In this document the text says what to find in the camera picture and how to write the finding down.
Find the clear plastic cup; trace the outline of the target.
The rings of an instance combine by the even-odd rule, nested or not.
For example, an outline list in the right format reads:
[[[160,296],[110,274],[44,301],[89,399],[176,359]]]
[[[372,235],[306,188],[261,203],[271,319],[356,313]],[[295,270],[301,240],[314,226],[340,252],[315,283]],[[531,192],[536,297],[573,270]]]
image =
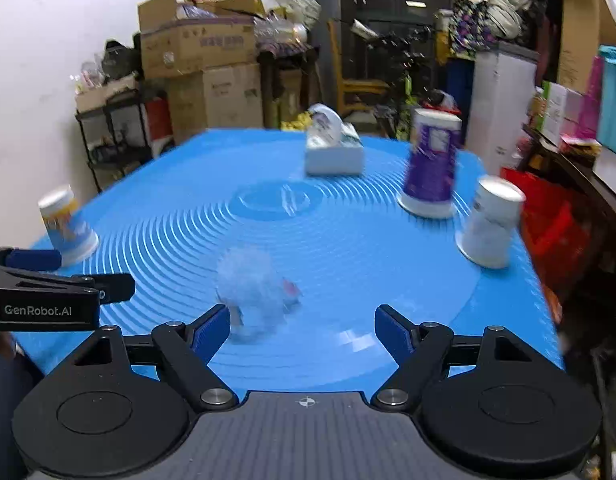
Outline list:
[[[253,246],[227,250],[217,263],[217,299],[230,312],[235,344],[267,339],[299,307],[298,286],[276,269],[272,257]]]

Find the white grey paper cup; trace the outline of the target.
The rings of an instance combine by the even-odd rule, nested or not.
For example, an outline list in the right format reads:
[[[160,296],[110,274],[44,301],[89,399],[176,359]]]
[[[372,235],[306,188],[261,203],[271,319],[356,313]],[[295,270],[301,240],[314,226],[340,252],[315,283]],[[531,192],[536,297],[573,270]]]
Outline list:
[[[479,178],[472,209],[455,237],[457,248],[478,266],[506,268],[525,201],[524,192],[512,182],[494,176]]]

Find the tall purple paper cup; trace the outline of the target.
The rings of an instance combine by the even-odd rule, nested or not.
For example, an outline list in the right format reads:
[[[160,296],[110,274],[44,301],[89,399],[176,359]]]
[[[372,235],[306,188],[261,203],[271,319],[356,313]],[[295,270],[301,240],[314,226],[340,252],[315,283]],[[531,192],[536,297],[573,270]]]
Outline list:
[[[462,121],[441,110],[415,108],[400,206],[415,216],[450,219]]]

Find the black metal shelf rack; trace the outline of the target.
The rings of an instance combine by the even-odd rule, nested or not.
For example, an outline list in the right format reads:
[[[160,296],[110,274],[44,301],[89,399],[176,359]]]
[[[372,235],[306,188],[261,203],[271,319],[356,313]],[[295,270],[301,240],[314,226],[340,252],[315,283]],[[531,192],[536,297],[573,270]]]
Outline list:
[[[103,191],[99,179],[101,171],[118,174],[124,178],[128,170],[143,166],[153,159],[151,141],[148,140],[148,114],[145,112],[144,103],[144,93],[134,89],[112,96],[102,106],[93,108],[93,110],[76,111],[75,119],[96,192]],[[137,112],[142,138],[140,145],[134,145],[128,141],[127,129],[115,127],[114,114],[127,108]],[[102,150],[96,146],[93,148],[89,146],[84,123],[91,119],[103,119],[105,122],[106,134],[103,136]]]

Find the red gift bag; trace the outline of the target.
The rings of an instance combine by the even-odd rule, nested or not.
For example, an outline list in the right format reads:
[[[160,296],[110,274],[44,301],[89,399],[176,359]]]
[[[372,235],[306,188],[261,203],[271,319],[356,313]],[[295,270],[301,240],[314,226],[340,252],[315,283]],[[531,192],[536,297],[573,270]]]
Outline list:
[[[585,197],[564,185],[530,172],[504,168],[500,176],[520,188],[520,235],[541,283],[555,324],[562,323],[562,306],[590,263],[593,248]]]

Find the white tissue box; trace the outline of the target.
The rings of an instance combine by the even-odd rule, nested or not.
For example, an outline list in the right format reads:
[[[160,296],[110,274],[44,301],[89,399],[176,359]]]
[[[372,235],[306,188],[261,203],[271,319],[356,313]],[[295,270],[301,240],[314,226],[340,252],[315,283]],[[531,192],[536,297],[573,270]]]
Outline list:
[[[350,122],[324,104],[309,108],[305,171],[314,177],[358,177],[365,166],[364,146]]]

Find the lower cardboard box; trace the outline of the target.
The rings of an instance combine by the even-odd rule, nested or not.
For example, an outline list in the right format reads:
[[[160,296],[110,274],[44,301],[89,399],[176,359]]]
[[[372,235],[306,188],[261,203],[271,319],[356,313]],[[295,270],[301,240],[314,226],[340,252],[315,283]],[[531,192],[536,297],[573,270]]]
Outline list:
[[[223,66],[172,78],[166,92],[177,145],[207,129],[263,127],[258,64]]]

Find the dark wooden side table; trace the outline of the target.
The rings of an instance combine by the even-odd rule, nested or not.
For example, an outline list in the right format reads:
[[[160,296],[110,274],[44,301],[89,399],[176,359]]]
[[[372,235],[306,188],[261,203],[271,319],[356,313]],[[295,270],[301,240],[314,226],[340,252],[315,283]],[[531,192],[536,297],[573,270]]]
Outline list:
[[[611,189],[594,174],[591,168],[574,162],[571,158],[568,158],[558,151],[556,146],[547,142],[538,130],[532,129],[530,126],[524,124],[522,125],[522,131],[531,139],[531,148],[529,148],[528,154],[524,156],[519,163],[518,169],[527,170],[530,165],[530,160],[536,155],[546,157],[549,162],[555,162],[574,185],[592,200],[597,212],[609,224],[616,238],[616,193],[612,192]]]

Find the red plastic bucket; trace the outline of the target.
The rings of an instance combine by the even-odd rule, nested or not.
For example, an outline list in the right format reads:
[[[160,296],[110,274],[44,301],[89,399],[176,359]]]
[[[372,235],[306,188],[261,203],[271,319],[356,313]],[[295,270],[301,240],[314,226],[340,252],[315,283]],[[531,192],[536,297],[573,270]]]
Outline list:
[[[427,110],[439,110],[439,112],[460,116],[461,111],[451,94],[438,89],[430,89],[422,100],[422,107]]]

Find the wooden chair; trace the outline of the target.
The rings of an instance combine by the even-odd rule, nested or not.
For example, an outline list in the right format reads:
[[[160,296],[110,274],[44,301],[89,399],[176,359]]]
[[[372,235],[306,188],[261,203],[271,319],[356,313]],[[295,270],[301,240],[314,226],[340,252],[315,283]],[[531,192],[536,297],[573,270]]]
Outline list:
[[[344,77],[343,63],[337,39],[335,22],[327,21],[329,45],[332,52],[333,70],[336,80],[336,110],[341,117],[354,112],[367,112],[373,105],[362,100],[362,96],[383,98],[387,96],[389,86],[377,79],[348,79]]]

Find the green white product box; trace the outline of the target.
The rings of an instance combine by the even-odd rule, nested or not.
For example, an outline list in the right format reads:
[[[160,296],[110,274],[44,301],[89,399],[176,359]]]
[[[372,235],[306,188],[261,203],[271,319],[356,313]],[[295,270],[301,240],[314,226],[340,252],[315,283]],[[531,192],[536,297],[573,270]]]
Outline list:
[[[543,96],[545,108],[541,133],[558,145],[563,136],[573,136],[576,132],[583,96],[550,81],[543,82]]]

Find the white cabinet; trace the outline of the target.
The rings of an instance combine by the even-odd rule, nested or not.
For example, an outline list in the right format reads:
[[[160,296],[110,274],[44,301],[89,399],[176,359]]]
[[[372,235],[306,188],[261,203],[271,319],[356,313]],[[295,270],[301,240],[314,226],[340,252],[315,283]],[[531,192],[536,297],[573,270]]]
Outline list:
[[[481,159],[488,174],[513,165],[538,60],[538,53],[507,42],[476,55],[465,148]]]

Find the black exercise bike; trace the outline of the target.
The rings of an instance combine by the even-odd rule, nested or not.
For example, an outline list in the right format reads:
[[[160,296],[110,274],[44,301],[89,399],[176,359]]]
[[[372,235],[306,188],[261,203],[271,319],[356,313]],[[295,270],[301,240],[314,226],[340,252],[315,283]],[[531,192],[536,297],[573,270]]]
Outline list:
[[[413,125],[413,110],[435,87],[434,29],[430,25],[398,22],[405,32],[380,34],[359,20],[350,30],[366,45],[369,74],[388,84],[387,96],[379,98],[372,113],[384,136],[407,140]]]

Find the floral fabric bundle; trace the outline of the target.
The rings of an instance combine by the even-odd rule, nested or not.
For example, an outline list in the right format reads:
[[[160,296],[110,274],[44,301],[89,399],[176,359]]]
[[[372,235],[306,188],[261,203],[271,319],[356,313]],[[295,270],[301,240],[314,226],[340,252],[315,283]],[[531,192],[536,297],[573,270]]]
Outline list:
[[[449,25],[451,54],[475,58],[500,39],[516,38],[521,27],[521,16],[508,0],[454,0]]]

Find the tall brown cardboard box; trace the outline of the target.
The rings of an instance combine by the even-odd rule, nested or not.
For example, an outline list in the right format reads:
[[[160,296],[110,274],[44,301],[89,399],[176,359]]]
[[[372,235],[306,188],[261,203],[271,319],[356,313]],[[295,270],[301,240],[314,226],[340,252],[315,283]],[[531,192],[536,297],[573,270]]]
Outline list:
[[[605,0],[564,0],[557,82],[583,93],[601,46],[616,47],[616,22]]]

